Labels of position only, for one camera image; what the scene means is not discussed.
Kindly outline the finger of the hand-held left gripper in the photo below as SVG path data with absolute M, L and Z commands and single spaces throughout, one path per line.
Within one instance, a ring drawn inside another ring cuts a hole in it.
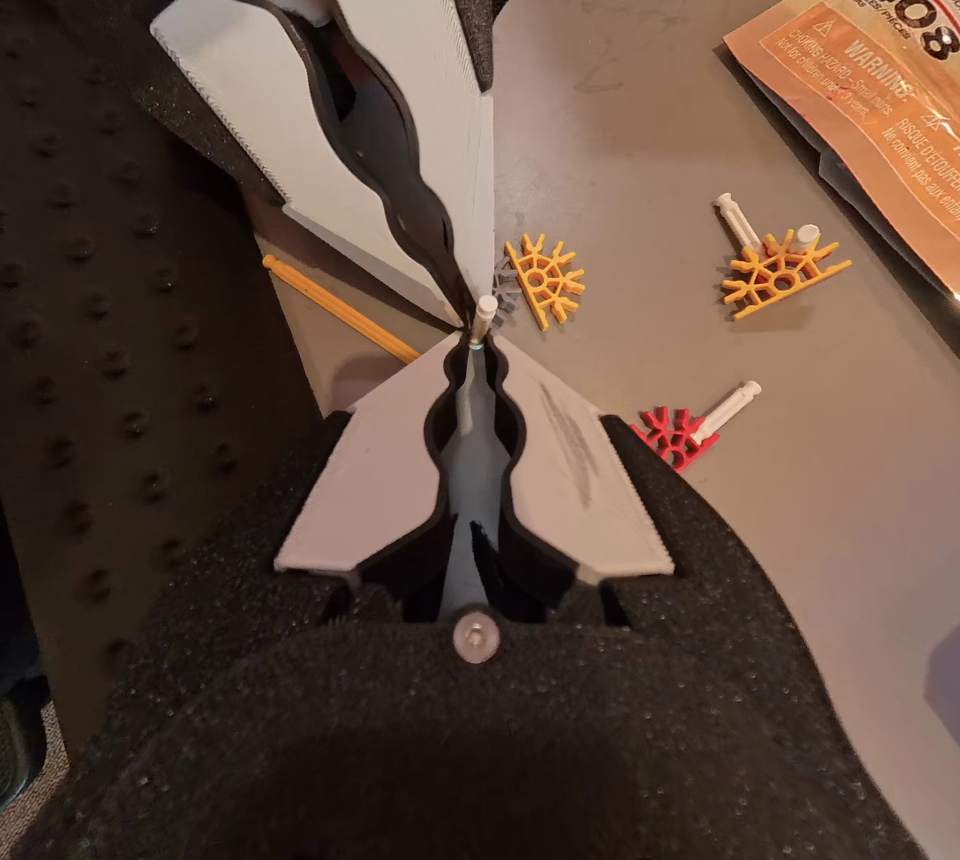
M 418 176 L 451 227 L 447 253 L 467 305 L 491 290 L 494 102 L 482 91 L 454 0 L 309 0 L 341 8 L 344 30 L 378 61 L 410 115 Z
M 150 32 L 283 198 L 283 212 L 453 327 L 463 321 L 389 228 L 370 181 L 331 145 L 311 71 L 282 21 L 237 0 L 175 0 Z

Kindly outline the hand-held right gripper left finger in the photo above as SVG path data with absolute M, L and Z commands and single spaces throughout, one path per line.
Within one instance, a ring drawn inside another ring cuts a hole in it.
M 462 334 L 434 345 L 349 407 L 349 420 L 273 561 L 277 571 L 370 574 L 443 512 L 441 452 L 456 428 Z

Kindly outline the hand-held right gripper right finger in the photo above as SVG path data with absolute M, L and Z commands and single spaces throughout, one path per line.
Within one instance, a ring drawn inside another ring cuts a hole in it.
M 498 554 L 523 589 L 670 576 L 674 562 L 604 416 L 509 340 L 486 342 L 503 473 Z

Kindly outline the grey snowflake connector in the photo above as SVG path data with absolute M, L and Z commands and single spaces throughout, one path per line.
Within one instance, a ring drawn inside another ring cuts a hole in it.
M 509 256 L 500 258 L 494 269 L 493 296 L 497 301 L 497 311 L 491 327 L 500 329 L 516 312 L 523 302 L 523 292 L 519 275 Z

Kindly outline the long yellow rod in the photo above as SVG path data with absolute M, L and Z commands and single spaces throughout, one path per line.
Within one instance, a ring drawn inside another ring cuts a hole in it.
M 350 326 L 354 331 L 401 362 L 410 364 L 421 356 L 421 354 L 411 346 L 374 323 L 364 314 L 361 314 L 328 290 L 311 281 L 293 266 L 282 262 L 275 255 L 265 255 L 262 259 L 262 266 L 282 282 L 310 299 L 316 305 L 332 314 L 344 324 Z

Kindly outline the yellow fan connector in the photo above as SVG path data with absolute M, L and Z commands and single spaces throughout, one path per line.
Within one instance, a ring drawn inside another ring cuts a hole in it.
M 576 253 L 567 252 L 564 241 L 546 250 L 545 234 L 540 234 L 535 242 L 524 234 L 519 247 L 506 242 L 503 253 L 542 332 L 553 321 L 567 322 L 570 314 L 579 309 L 576 297 L 586 290 L 581 282 L 584 271 L 573 268 Z
M 769 253 L 773 253 L 773 251 L 779 247 L 794 251 L 791 248 L 791 243 L 795 231 L 796 230 L 793 229 L 788 230 L 781 239 L 777 239 L 773 235 L 768 234 L 762 239 L 762 245 L 766 246 Z M 809 290 L 827 279 L 838 275 L 852 265 L 851 261 L 843 261 L 833 266 L 826 265 L 827 259 L 834 253 L 837 247 L 838 243 L 836 242 L 822 245 L 820 236 L 816 245 L 806 251 L 809 256 L 803 272 L 806 282 L 798 290 L 777 296 L 757 294 L 747 290 L 748 284 L 746 283 L 746 276 L 732 266 L 732 264 L 740 258 L 739 255 L 738 258 L 730 261 L 730 277 L 721 284 L 721 289 L 724 290 L 725 293 L 723 302 L 725 305 L 735 308 L 733 318 L 738 320 L 785 301 L 805 290 Z

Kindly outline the black perforated panel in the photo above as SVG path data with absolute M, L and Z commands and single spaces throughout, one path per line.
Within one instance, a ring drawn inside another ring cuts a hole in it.
M 157 593 L 316 425 L 239 194 L 2 0 L 2 506 L 70 752 Z

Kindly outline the orange toy set bag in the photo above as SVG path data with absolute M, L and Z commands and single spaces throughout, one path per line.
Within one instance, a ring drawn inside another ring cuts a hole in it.
M 725 37 L 830 184 L 959 291 L 959 0 L 783 0 Z

